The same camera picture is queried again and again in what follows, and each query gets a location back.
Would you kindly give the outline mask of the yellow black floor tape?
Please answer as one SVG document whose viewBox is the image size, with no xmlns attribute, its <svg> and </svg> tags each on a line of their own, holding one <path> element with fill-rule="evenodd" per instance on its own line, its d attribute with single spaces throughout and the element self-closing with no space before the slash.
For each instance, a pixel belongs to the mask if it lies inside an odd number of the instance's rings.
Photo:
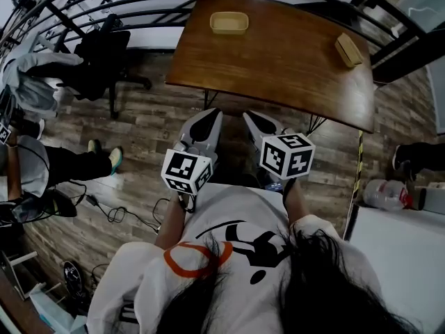
<svg viewBox="0 0 445 334">
<path fill-rule="evenodd" d="M 353 187 L 353 199 L 356 199 L 358 192 L 359 192 L 359 184 L 361 180 L 361 174 L 362 174 L 362 165 L 363 165 L 363 153 L 364 153 L 364 146 L 363 146 L 363 131 L 359 130 L 359 146 L 358 146 L 358 155 L 357 155 L 357 170 L 356 170 L 356 176 L 355 176 L 355 183 Z"/>
</svg>

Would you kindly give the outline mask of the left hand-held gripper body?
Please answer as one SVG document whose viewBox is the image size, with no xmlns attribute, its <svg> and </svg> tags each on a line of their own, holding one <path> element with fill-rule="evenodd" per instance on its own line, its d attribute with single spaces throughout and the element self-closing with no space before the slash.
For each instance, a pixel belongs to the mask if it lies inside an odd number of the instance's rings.
<svg viewBox="0 0 445 334">
<path fill-rule="evenodd" d="M 213 175 L 217 159 L 212 144 L 178 141 L 166 151 L 161 177 L 169 189 L 196 196 Z"/>
</svg>

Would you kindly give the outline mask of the white cardboard box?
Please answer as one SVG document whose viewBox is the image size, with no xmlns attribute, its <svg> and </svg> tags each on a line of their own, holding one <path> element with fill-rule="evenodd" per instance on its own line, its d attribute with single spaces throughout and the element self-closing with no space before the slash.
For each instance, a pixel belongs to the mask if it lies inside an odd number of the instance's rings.
<svg viewBox="0 0 445 334">
<path fill-rule="evenodd" d="M 418 186 L 418 209 L 445 215 L 445 182 Z"/>
</svg>

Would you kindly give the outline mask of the person's white printed t-shirt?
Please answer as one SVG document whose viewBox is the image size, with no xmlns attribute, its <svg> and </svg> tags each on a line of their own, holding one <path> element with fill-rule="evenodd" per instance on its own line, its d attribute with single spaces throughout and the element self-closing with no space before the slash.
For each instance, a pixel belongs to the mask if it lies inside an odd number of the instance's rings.
<svg viewBox="0 0 445 334">
<path fill-rule="evenodd" d="M 313 214 L 290 221 L 281 200 L 271 191 L 206 184 L 177 245 L 163 250 L 131 242 L 117 251 L 92 298 L 89 334 L 150 334 L 169 296 L 204 271 L 204 243 L 211 239 L 222 255 L 220 268 L 228 272 L 216 333 L 266 334 L 277 329 L 272 301 L 289 265 L 282 235 L 322 230 L 338 238 L 330 222 Z"/>
</svg>

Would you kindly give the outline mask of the person's left forearm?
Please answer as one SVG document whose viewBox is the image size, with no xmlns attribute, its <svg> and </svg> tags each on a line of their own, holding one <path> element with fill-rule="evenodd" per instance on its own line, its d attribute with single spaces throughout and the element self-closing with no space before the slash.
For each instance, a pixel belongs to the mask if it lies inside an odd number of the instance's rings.
<svg viewBox="0 0 445 334">
<path fill-rule="evenodd" d="M 156 237 L 154 245 L 167 250 L 180 242 L 186 218 L 186 210 L 181 205 L 181 200 L 188 202 L 188 195 L 180 196 L 173 191 L 170 196 L 168 207 L 165 211 L 161 228 Z"/>
</svg>

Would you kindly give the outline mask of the wooden rack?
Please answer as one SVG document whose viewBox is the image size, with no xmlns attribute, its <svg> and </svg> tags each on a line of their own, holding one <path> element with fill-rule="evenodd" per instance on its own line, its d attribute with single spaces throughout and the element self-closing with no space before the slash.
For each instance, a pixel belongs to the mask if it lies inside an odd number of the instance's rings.
<svg viewBox="0 0 445 334">
<path fill-rule="evenodd" d="M 31 266 L 31 260 L 37 257 L 37 251 L 23 255 L 7 255 L 4 250 L 0 250 L 0 267 L 23 301 L 30 298 L 35 288 L 44 289 L 47 285 L 42 276 Z"/>
</svg>

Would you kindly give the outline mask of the wooden table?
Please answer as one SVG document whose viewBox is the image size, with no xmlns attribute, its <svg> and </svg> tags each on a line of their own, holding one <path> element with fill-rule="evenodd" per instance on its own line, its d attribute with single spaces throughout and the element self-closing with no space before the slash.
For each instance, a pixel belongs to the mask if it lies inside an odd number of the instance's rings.
<svg viewBox="0 0 445 334">
<path fill-rule="evenodd" d="M 211 30 L 215 12 L 245 13 L 243 35 Z M 250 97 L 373 131 L 374 95 L 365 39 L 350 38 L 364 61 L 349 68 L 334 44 L 346 30 L 270 0 L 197 0 L 165 78 L 167 84 Z"/>
</svg>

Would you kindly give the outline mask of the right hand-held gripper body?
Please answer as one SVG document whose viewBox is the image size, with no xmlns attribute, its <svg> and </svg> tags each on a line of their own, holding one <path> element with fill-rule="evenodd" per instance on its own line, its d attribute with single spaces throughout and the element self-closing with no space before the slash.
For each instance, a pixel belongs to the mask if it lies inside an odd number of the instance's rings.
<svg viewBox="0 0 445 334">
<path fill-rule="evenodd" d="M 256 132 L 256 163 L 274 180 L 289 180 L 310 172 L 316 146 L 290 128 Z"/>
</svg>

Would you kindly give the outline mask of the round black clock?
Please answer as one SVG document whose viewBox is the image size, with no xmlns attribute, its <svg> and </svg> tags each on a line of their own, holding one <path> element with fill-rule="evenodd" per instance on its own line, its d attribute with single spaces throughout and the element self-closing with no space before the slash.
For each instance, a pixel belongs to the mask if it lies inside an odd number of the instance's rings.
<svg viewBox="0 0 445 334">
<path fill-rule="evenodd" d="M 63 275 L 68 292 L 77 294 L 83 291 L 83 272 L 75 261 L 64 261 Z"/>
</svg>

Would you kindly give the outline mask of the black device with blue screen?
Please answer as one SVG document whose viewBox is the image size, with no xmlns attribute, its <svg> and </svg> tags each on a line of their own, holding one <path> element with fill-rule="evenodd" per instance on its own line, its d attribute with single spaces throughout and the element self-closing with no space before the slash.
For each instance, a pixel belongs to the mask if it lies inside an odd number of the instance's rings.
<svg viewBox="0 0 445 334">
<path fill-rule="evenodd" d="M 256 175 L 249 173 L 242 174 L 238 179 L 238 183 L 241 186 L 279 193 L 284 189 L 284 186 L 279 179 L 273 177 L 269 172 L 262 170 Z"/>
</svg>

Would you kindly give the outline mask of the white cabinet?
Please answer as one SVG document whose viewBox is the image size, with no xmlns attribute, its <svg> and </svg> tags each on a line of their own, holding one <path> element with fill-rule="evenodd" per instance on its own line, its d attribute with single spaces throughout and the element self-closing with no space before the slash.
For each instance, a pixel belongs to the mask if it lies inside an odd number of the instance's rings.
<svg viewBox="0 0 445 334">
<path fill-rule="evenodd" d="M 346 237 L 368 257 L 391 311 L 445 334 L 445 215 L 355 205 Z"/>
</svg>

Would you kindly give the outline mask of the person's right forearm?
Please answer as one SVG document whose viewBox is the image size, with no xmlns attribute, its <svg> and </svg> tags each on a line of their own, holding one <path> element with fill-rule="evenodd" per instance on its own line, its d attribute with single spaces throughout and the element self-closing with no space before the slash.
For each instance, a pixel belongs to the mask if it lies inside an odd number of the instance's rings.
<svg viewBox="0 0 445 334">
<path fill-rule="evenodd" d="M 288 215 L 289 225 L 310 214 L 300 183 L 296 178 L 286 183 L 283 204 Z"/>
</svg>

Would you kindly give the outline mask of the black office chair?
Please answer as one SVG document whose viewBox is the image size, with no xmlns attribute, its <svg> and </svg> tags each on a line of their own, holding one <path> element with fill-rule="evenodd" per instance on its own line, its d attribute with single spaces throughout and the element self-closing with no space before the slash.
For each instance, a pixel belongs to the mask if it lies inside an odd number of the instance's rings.
<svg viewBox="0 0 445 334">
<path fill-rule="evenodd" d="M 129 74 L 127 65 L 127 45 L 131 37 L 129 31 L 114 31 L 116 14 L 110 14 L 101 28 L 85 35 L 74 53 L 83 59 L 81 65 L 81 96 L 95 101 L 108 92 L 109 110 L 112 119 L 118 118 L 115 110 L 116 83 L 126 81 L 142 85 L 149 90 L 152 82 L 147 77 Z"/>
</svg>

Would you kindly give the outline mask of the large clear water bottle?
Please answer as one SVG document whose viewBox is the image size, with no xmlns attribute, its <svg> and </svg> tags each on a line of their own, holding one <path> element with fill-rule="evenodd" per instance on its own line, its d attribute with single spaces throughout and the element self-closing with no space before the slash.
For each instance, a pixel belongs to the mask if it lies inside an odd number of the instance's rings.
<svg viewBox="0 0 445 334">
<path fill-rule="evenodd" d="M 412 196 L 406 185 L 397 180 L 369 181 L 364 189 L 363 201 L 368 206 L 389 212 L 412 206 Z"/>
</svg>

